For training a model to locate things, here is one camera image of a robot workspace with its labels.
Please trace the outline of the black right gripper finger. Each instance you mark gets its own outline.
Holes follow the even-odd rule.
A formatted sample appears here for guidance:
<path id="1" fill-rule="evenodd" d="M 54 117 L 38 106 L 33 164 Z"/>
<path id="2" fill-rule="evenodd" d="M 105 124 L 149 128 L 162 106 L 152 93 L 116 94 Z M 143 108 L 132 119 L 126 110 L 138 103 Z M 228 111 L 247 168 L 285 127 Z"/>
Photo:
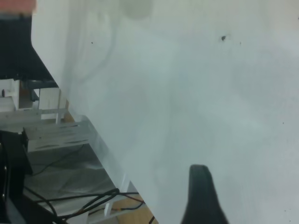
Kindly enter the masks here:
<path id="1" fill-rule="evenodd" d="M 191 165 L 183 224 L 227 224 L 212 175 L 205 165 Z"/>

